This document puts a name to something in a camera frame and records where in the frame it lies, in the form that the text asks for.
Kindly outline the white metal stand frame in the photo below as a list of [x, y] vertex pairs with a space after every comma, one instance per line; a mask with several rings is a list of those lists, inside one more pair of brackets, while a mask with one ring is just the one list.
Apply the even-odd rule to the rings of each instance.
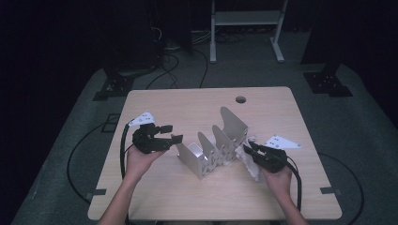
[[275, 25], [274, 36], [269, 39], [278, 63], [284, 62], [279, 46], [288, 0], [283, 0], [279, 10], [217, 11], [216, 0], [211, 0], [209, 62], [217, 62], [216, 28], [220, 26]]

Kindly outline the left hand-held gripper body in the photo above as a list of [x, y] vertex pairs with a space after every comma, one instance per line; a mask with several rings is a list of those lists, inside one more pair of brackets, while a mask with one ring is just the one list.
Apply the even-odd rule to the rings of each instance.
[[132, 143], [144, 154], [167, 151], [164, 138], [156, 138], [160, 127], [155, 125], [155, 118], [150, 112], [143, 112], [128, 122], [129, 127], [139, 126], [132, 134]]

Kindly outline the black stand base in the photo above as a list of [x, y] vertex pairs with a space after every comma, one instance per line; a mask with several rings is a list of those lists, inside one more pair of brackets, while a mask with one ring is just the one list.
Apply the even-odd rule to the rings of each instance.
[[114, 67], [105, 67], [106, 80], [95, 94], [94, 101], [104, 101], [108, 98], [126, 97], [130, 92], [134, 79], [120, 74]]
[[304, 72], [303, 76], [314, 94], [328, 94], [332, 98], [352, 97], [347, 86], [336, 76], [340, 63], [326, 63], [322, 70]]

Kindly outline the black tape square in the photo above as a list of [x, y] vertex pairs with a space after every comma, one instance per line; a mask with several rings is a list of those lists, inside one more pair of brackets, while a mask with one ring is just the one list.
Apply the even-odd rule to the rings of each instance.
[[119, 113], [110, 113], [103, 125], [101, 126], [102, 133], [114, 133], [120, 118]]

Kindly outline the white waffle cloth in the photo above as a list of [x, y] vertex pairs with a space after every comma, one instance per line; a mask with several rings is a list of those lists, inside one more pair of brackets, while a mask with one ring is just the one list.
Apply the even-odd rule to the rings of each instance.
[[245, 165], [246, 169], [248, 170], [250, 176], [258, 182], [260, 179], [260, 169], [259, 166], [253, 162], [253, 157], [249, 154], [247, 154], [244, 151], [245, 146], [250, 146], [249, 142], [256, 142], [257, 137], [256, 136], [249, 136], [247, 137], [242, 144], [235, 149], [235, 153], [238, 159], [240, 159], [243, 164]]

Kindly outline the person's right hand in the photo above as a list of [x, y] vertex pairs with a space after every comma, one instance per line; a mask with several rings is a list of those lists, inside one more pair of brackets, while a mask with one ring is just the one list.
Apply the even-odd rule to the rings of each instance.
[[284, 167], [282, 170], [275, 173], [262, 169], [262, 174], [266, 178], [269, 190], [278, 202], [284, 202], [291, 199], [290, 187], [292, 173], [287, 167]]

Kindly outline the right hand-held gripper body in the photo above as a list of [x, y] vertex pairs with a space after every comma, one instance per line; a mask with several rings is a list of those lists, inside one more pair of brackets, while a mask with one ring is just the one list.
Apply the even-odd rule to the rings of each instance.
[[271, 173], [277, 173], [284, 167], [296, 172], [298, 167], [293, 159], [285, 152], [286, 149], [298, 149], [300, 144], [287, 140], [278, 135], [273, 135], [264, 144], [263, 148], [267, 151], [265, 154], [258, 154], [255, 162]]

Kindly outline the silver metal file rack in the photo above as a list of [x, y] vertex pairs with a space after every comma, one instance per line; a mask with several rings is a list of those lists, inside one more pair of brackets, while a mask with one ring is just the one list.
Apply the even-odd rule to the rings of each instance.
[[200, 179], [205, 178], [218, 166], [227, 166], [236, 159], [235, 150], [245, 141], [248, 126], [226, 107], [220, 109], [223, 128], [212, 126], [213, 139], [198, 132], [199, 144], [188, 146], [179, 143], [178, 158]]

